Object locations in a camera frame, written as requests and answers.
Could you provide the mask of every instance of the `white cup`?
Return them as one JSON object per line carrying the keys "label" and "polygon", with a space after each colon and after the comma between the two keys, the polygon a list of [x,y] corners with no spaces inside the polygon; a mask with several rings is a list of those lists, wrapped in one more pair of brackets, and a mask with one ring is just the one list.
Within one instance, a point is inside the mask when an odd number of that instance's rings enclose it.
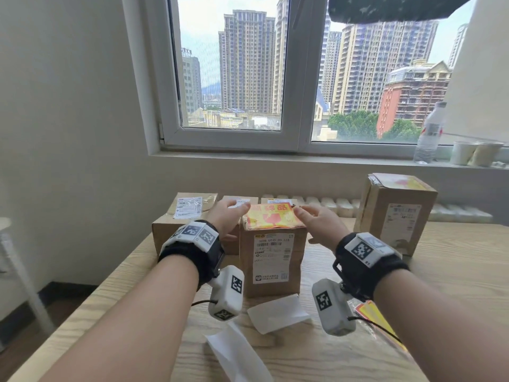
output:
{"label": "white cup", "polygon": [[504,142],[477,142],[477,147],[470,159],[469,165],[490,167],[502,146],[504,146]]}
{"label": "white cup", "polygon": [[450,163],[453,165],[467,166],[475,149],[477,149],[477,143],[463,141],[454,142],[453,152],[450,155]]}

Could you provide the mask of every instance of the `white shipping label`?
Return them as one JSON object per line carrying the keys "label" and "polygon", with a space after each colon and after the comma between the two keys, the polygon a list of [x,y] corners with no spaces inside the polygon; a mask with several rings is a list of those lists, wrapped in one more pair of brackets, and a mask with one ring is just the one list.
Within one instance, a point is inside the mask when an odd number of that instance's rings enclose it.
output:
{"label": "white shipping label", "polygon": [[288,198],[271,198],[267,200],[267,204],[283,204],[285,202],[293,205],[293,200]]}
{"label": "white shipping label", "polygon": [[250,203],[251,202],[251,199],[249,198],[236,198],[237,200],[237,203],[235,205],[232,205],[232,206],[228,206],[228,209],[230,208],[237,208],[239,206],[241,206],[242,204],[246,204],[246,203]]}
{"label": "white shipping label", "polygon": [[294,237],[294,233],[254,237],[253,284],[288,282]]}
{"label": "white shipping label", "polygon": [[197,218],[201,215],[203,197],[184,197],[177,199],[177,208],[173,218]]}
{"label": "white shipping label", "polygon": [[380,240],[398,250],[406,250],[420,209],[421,205],[389,204]]}

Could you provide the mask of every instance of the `baseboard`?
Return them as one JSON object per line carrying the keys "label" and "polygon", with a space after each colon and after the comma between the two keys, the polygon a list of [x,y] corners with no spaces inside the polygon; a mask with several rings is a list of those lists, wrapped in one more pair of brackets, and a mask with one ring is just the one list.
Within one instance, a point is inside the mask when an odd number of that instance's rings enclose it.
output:
{"label": "baseboard", "polygon": [[[50,282],[41,291],[39,297],[44,306],[56,300],[71,297],[89,296],[97,286],[88,284]],[[18,333],[35,320],[28,302],[24,302],[0,321],[0,343],[7,346]]]}

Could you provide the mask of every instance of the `black cable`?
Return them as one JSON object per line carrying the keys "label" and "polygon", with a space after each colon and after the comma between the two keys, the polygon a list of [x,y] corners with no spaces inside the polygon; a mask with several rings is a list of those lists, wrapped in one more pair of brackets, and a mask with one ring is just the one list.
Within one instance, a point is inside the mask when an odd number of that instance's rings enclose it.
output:
{"label": "black cable", "polygon": [[197,304],[201,304],[201,303],[214,303],[214,304],[217,304],[217,300],[200,300],[199,302],[194,302],[193,304],[191,304],[191,307],[192,306],[196,306]]}
{"label": "black cable", "polygon": [[398,338],[396,335],[392,334],[390,331],[386,330],[384,327],[380,326],[378,323],[375,323],[374,321],[371,321],[369,319],[363,318],[362,316],[349,316],[348,320],[361,320],[363,322],[372,324],[372,325],[378,327],[379,329],[383,330],[388,335],[391,335],[395,340],[397,340],[401,344],[403,344],[403,342],[400,340],[400,338]]}

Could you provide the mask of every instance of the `mountain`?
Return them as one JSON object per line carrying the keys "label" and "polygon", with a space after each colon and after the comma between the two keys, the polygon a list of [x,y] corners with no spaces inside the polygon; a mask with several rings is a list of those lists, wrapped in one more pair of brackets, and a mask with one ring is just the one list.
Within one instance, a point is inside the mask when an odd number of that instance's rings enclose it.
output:
{"label": "mountain", "polygon": [[203,95],[220,95],[221,94],[221,82],[217,82],[207,87],[202,87],[201,93]]}

